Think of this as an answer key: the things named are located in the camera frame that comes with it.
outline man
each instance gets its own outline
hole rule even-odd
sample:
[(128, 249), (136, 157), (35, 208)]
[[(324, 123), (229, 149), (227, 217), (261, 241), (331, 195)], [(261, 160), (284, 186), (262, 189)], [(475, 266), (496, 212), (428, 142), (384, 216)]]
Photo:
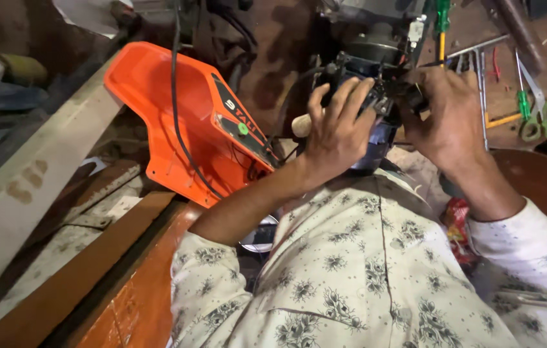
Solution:
[[(485, 151), (477, 80), (420, 74), (425, 121), (403, 112), (406, 138), (464, 193), (474, 249), (498, 287), (484, 302), (444, 228), (383, 170), (339, 177), (366, 152), (374, 110), (356, 119), (372, 79), (351, 79), (326, 111), (308, 103), (306, 151), (204, 213), (179, 245), (173, 278), (177, 347), (547, 347), (547, 217)], [(234, 246), (285, 206), (254, 295)]]

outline green screwdriver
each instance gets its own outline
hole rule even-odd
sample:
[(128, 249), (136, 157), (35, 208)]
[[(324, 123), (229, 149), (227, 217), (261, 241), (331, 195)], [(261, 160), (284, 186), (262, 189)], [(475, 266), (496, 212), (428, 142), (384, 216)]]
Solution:
[(445, 60), (445, 32), (450, 27), (450, 0), (437, 0), (437, 23), (435, 30), (439, 33), (439, 60)]
[(518, 59), (518, 49), (515, 49), (514, 53), (516, 54), (516, 68), (518, 70), (518, 82), (520, 82), (520, 91), (518, 91), (518, 108), (520, 109), (520, 115), (523, 118), (523, 121), (529, 121), (529, 101), (527, 101), (527, 92), (523, 87), (523, 77), (520, 75), (520, 60)]

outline floral shirt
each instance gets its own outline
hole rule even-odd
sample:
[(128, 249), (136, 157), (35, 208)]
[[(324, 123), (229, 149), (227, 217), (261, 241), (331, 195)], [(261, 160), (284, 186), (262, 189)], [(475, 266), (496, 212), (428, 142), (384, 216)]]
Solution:
[(235, 249), (187, 232), (172, 346), (547, 347), (547, 217), (527, 201), (468, 228), (486, 260), (475, 286), (404, 181), (337, 179), (287, 207), (254, 295)]

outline right hand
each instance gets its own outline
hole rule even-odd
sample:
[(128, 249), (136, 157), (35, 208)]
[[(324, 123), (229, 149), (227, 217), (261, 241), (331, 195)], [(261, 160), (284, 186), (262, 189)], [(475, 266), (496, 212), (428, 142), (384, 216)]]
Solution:
[(475, 73), (459, 76), (442, 67), (430, 67), (413, 72), (413, 79), (423, 87), (431, 114), (422, 121), (402, 107), (406, 139), (452, 179), (489, 160)]

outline green scissors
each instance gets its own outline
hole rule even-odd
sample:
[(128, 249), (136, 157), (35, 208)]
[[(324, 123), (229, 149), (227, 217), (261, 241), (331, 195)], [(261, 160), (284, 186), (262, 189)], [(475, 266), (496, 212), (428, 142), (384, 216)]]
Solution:
[(544, 92), (538, 87), (538, 85), (533, 80), (532, 76), (529, 75), (527, 69), (522, 62), (520, 62), (520, 70), (523, 72), (527, 84), (532, 90), (533, 97), (536, 102), (533, 105), (533, 108), (529, 114), (529, 119), (525, 120), (523, 126), (520, 128), (520, 137), (524, 141), (534, 141), (538, 140), (542, 136), (542, 130), (544, 130), (544, 137), (547, 138), (547, 100), (544, 96)]

